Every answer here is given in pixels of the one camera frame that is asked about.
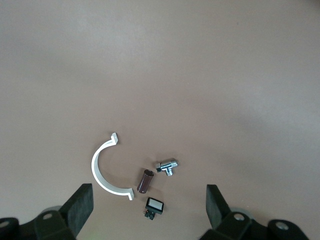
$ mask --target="semicircular bracket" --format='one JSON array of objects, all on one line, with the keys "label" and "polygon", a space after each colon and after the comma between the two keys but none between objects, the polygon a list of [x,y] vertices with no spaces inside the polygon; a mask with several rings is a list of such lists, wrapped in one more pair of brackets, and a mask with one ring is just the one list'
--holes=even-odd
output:
[{"label": "semicircular bracket", "polygon": [[92,162],[91,162],[91,169],[92,169],[92,173],[95,180],[104,190],[115,195],[128,196],[129,200],[131,201],[134,199],[134,196],[135,196],[132,188],[120,188],[120,187],[113,186],[102,176],[98,166],[98,158],[99,158],[100,152],[103,149],[116,145],[117,142],[118,142],[118,137],[117,137],[117,134],[114,132],[111,135],[111,140],[102,144],[101,147],[99,147],[99,149],[94,153]]}]

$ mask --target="small parts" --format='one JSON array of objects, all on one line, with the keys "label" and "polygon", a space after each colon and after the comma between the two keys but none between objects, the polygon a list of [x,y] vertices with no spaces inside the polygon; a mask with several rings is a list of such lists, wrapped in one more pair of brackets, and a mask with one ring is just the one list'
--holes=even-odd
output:
[{"label": "small parts", "polygon": [[175,168],[177,166],[178,166],[177,160],[173,158],[171,161],[157,163],[155,165],[155,168],[158,173],[165,171],[167,176],[172,176],[172,174],[174,174],[172,171],[172,168]]},{"label": "small parts", "polygon": [[153,171],[148,170],[148,169],[144,170],[141,181],[140,181],[138,187],[136,188],[139,193],[145,194],[147,192],[147,189],[149,187],[151,179],[154,177],[154,175],[155,174]]},{"label": "small parts", "polygon": [[145,205],[146,211],[144,212],[144,216],[147,219],[153,220],[156,214],[162,214],[164,211],[164,203],[162,201],[158,201],[152,197],[149,197],[146,201]]}]

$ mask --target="brown cylinder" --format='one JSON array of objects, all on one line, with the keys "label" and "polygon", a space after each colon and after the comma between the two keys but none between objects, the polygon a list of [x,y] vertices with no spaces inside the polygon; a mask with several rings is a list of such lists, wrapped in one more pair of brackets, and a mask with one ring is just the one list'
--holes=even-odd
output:
[{"label": "brown cylinder", "polygon": [[154,175],[155,174],[153,171],[148,170],[148,169],[144,170],[141,181],[140,181],[138,187],[136,188],[139,193],[145,194],[147,192],[147,189],[149,187],[151,179],[154,177]]}]

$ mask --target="beige surface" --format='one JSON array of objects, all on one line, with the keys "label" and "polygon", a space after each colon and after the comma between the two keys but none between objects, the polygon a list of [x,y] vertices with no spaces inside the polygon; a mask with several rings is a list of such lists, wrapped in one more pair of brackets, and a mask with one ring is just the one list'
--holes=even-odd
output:
[{"label": "beige surface", "polygon": [[[79,240],[197,239],[206,184],[256,219],[320,230],[317,0],[0,1],[0,217],[93,183]],[[142,170],[176,158],[135,199]],[[147,197],[164,201],[153,221]]]}]

